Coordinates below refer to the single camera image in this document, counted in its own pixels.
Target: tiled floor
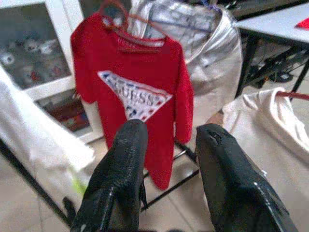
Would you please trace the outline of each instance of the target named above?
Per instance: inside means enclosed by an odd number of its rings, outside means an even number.
[[[291,90],[295,79],[285,85],[266,83],[263,89],[284,86]],[[256,92],[251,87],[245,93]],[[309,77],[301,85],[299,92],[309,94]],[[296,116],[302,120],[309,132],[308,102],[293,100]],[[96,163],[106,153],[104,141],[94,141],[91,146],[96,151]],[[170,186],[185,178],[197,167],[185,156],[175,161]],[[147,200],[161,192],[150,179],[145,181]],[[68,232],[69,229],[40,200],[37,194],[19,177],[8,163],[0,157],[0,231],[2,232]],[[180,188],[157,202],[140,216],[140,228],[165,232],[180,229],[185,232],[213,231],[210,215],[204,204],[202,181],[194,177]]]

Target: white table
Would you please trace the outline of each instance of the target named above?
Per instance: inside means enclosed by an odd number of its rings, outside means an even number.
[[[309,3],[304,3],[284,10],[245,19],[237,23],[240,32],[249,35],[249,37],[236,96],[240,95],[246,86],[247,76],[259,39],[309,50],[309,30],[295,28],[299,22],[308,17]],[[303,68],[292,91],[297,91],[308,69],[309,61]]]

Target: black table frame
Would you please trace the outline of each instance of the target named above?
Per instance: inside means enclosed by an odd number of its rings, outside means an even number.
[[[309,43],[296,41],[296,40],[292,40],[292,39],[287,39],[287,38],[283,38],[283,37],[280,37],[280,36],[269,35],[269,34],[257,32],[257,31],[254,31],[254,30],[248,30],[248,29],[242,29],[242,28],[239,28],[239,30],[242,34],[248,35],[248,40],[247,40],[247,48],[246,48],[246,53],[245,53],[245,57],[244,57],[244,60],[243,60],[239,85],[238,85],[235,97],[238,97],[239,95],[241,95],[243,89],[248,85],[249,70],[250,70],[250,67],[252,65],[252,61],[253,61],[256,49],[258,47],[258,42],[259,42],[260,39],[263,39],[263,40],[268,41],[268,42],[275,42],[275,43],[278,43],[278,44],[291,46],[291,47],[294,47],[294,48],[304,49],[304,50],[307,50],[306,55],[309,54]],[[292,89],[292,92],[297,92],[297,90],[298,90],[299,86],[301,85],[302,81],[304,80],[308,70],[309,70],[309,59],[305,63],[305,66],[304,66],[301,74],[299,75],[299,77],[298,77],[298,79],[297,79],[297,81],[296,81],[296,83],[295,83],[295,85]]]

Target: table leg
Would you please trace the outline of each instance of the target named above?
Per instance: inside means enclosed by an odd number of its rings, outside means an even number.
[[[307,60],[305,67],[301,71],[301,73],[300,73],[300,75],[299,75],[299,77],[298,77],[298,79],[297,79],[297,81],[296,81],[296,83],[295,83],[295,85],[292,89],[292,92],[297,92],[297,90],[298,90],[300,84],[303,82],[308,70],[309,70],[309,59]]]
[[[240,80],[236,92],[236,97],[238,97],[243,90],[243,87],[247,81],[248,73],[252,64],[252,60],[254,58],[256,49],[257,49],[257,44],[259,42],[259,38],[255,36],[249,36],[248,41],[247,41],[247,49],[246,49],[246,55],[243,60],[242,64],[242,69],[241,69],[241,75],[240,75]]]

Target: t-shirt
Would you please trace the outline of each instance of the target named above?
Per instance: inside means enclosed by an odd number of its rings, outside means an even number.
[[[99,13],[78,26],[71,36],[76,89],[86,102],[98,103],[108,147],[126,120],[137,118],[146,123],[145,168],[154,183],[166,189],[172,169],[174,122],[177,141],[186,143],[191,137],[193,89],[177,41],[126,36],[131,38],[106,29]]]
[[[309,138],[289,98],[278,91],[242,95],[223,108],[223,127],[266,178],[288,209],[299,232],[309,228]]]

